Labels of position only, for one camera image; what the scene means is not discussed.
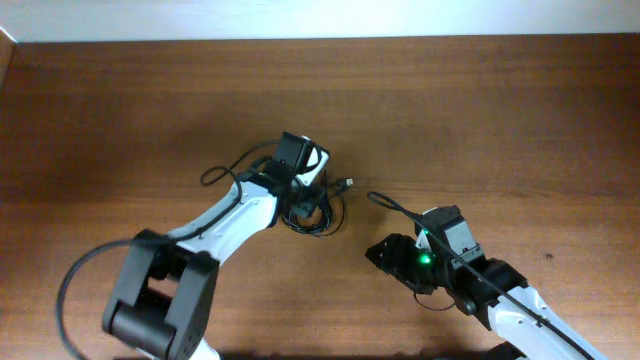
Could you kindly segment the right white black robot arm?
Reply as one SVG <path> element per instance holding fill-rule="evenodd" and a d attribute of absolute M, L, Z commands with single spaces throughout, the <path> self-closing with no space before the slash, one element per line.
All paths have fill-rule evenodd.
<path fill-rule="evenodd" d="M 488 352 L 498 359 L 603 359 L 566 324 L 520 272 L 488 259 L 456 206 L 409 213 L 415 237 L 392 233 L 365 256 L 414 296 L 443 288 L 453 306 L 475 317 L 504 342 Z"/>

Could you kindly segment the black usb cable silver plug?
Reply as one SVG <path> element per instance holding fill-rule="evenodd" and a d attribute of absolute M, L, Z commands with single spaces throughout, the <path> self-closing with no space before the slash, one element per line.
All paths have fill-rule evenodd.
<path fill-rule="evenodd" d="M 344 194 L 346 191 L 352 188 L 354 180 L 352 178 L 340 178 L 329 184 L 331 197 L 337 197 Z"/>

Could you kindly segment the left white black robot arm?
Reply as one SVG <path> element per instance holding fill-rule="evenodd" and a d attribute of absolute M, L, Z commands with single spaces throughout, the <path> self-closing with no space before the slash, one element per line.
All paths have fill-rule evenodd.
<path fill-rule="evenodd" d="M 102 329 L 151 359 L 217 359 L 205 340 L 221 265 L 275 225 L 330 158 L 307 137 L 283 133 L 273 156 L 236 176 L 229 192 L 190 223 L 138 233 L 102 317 Z"/>

